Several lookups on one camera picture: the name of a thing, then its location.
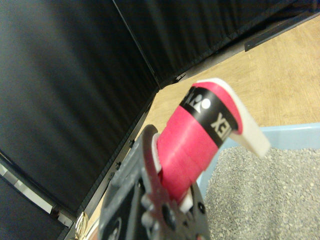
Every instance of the black enclosure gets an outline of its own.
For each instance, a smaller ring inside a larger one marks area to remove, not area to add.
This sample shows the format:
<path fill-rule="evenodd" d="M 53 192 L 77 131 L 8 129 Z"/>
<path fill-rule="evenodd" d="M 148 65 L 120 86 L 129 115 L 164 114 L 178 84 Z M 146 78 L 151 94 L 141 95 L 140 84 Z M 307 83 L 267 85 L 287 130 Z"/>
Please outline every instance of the black enclosure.
<path fill-rule="evenodd" d="M 292 2 L 2 1 L 1 164 L 76 219 L 160 87 Z M 0 182 L 0 239 L 64 239 Z"/>

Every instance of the black panel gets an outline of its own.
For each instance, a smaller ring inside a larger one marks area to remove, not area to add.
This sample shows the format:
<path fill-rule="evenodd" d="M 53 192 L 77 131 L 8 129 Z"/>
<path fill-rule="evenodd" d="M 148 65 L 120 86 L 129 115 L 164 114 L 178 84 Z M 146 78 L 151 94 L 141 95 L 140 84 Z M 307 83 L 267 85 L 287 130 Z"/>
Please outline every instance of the black panel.
<path fill-rule="evenodd" d="M 63 239 L 68 232 L 67 227 L 51 218 L 2 176 L 0 212 L 0 239 L 3 240 L 56 240 L 59 236 Z"/>
<path fill-rule="evenodd" d="M 156 82 L 109 1 L 4 1 L 0 12 L 0 150 L 76 215 Z"/>
<path fill-rule="evenodd" d="M 294 0 L 116 0 L 162 85 Z"/>

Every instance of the light blue litter box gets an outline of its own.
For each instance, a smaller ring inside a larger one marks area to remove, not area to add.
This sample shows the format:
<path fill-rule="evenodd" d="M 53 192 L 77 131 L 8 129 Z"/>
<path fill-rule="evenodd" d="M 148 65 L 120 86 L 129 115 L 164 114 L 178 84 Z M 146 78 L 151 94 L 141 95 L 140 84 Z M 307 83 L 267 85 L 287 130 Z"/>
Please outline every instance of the light blue litter box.
<path fill-rule="evenodd" d="M 320 149 L 320 122 L 287 126 L 267 126 L 262 127 L 261 130 L 269 139 L 272 148 L 282 150 Z M 239 144 L 228 138 L 213 158 L 207 170 L 197 179 L 196 182 L 203 198 L 205 198 L 208 182 L 216 168 L 220 152 L 236 146 L 239 146 Z"/>

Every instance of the gray litter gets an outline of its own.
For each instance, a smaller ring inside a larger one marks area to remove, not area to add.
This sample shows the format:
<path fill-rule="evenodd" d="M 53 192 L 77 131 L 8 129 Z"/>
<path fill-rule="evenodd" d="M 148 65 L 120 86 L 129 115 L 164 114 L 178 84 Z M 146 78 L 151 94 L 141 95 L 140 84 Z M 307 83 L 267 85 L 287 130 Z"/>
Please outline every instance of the gray litter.
<path fill-rule="evenodd" d="M 212 239 L 320 239 L 320 149 L 225 149 L 204 204 Z"/>

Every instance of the black label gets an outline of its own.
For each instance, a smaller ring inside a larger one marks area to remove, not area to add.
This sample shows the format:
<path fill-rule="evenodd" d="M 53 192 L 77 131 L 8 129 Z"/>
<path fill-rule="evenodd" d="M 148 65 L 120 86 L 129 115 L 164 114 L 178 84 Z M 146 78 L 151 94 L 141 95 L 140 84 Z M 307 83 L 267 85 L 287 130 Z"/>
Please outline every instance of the black label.
<path fill-rule="evenodd" d="M 192 87 L 180 106 L 187 110 L 220 148 L 231 131 L 238 129 L 234 116 L 210 90 Z"/>

